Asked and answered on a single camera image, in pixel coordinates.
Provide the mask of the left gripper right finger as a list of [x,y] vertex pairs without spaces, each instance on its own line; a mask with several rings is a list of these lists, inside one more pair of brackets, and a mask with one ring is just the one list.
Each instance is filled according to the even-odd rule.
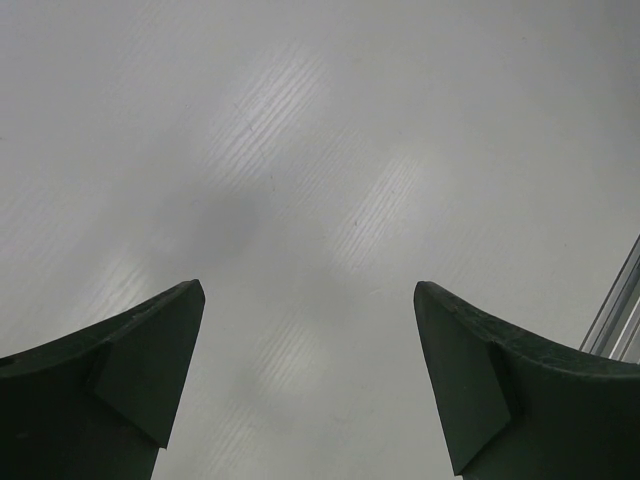
[[635,479],[639,368],[489,315],[441,286],[414,291],[453,473],[464,479]]

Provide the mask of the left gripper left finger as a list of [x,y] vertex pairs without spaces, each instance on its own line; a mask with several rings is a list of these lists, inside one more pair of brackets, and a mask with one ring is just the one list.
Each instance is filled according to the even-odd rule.
[[4,479],[149,479],[204,313],[199,280],[1,360]]

